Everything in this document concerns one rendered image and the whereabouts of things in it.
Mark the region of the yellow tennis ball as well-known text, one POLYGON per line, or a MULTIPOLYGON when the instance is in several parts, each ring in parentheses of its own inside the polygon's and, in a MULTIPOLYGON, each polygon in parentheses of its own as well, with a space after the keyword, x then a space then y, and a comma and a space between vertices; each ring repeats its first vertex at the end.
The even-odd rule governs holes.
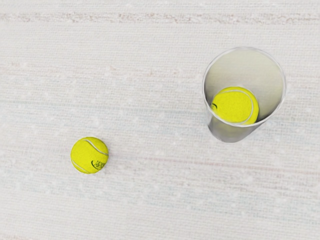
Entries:
POLYGON ((79 172, 95 174, 106 165, 109 150, 102 140, 96 137, 84 137, 73 145, 70 159, 79 172))
POLYGON ((254 124, 260 111, 255 95, 239 86, 230 86, 219 91, 210 107, 222 120, 241 125, 254 124))

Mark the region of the clear plastic cup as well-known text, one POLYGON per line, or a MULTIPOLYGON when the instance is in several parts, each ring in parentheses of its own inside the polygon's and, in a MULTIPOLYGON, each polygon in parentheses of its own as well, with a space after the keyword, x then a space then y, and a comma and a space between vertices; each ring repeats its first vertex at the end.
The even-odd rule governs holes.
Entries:
POLYGON ((206 123, 211 134, 225 143, 243 140, 280 109, 286 87, 280 64, 263 50, 242 46, 216 56, 206 68, 202 80, 206 123), (211 103, 214 97, 227 87, 245 88, 256 97, 259 111, 255 123, 231 123, 213 112, 211 103))

